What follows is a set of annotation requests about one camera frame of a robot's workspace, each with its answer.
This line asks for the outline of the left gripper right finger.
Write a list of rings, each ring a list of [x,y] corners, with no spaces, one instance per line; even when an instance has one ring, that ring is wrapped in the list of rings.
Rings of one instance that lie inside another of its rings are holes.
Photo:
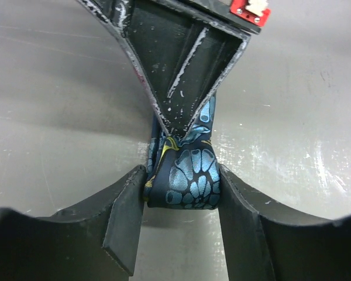
[[[351,215],[329,220],[282,204],[220,167],[230,280],[351,280]]]

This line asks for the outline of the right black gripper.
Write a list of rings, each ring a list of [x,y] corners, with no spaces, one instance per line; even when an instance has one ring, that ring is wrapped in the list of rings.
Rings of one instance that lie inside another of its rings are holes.
[[[268,1],[82,1],[132,63],[163,131],[185,138],[258,35]]]

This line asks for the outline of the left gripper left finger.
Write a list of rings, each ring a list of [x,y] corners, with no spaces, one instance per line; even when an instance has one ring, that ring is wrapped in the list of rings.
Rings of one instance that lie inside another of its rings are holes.
[[[0,208],[0,280],[128,280],[142,224],[142,165],[50,217]]]

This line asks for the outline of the blue floral tie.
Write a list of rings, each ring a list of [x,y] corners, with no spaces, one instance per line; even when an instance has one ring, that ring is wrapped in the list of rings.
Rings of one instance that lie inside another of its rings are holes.
[[[211,135],[216,97],[204,105],[189,134],[167,136],[153,120],[143,199],[150,208],[213,210],[220,199],[220,172]]]

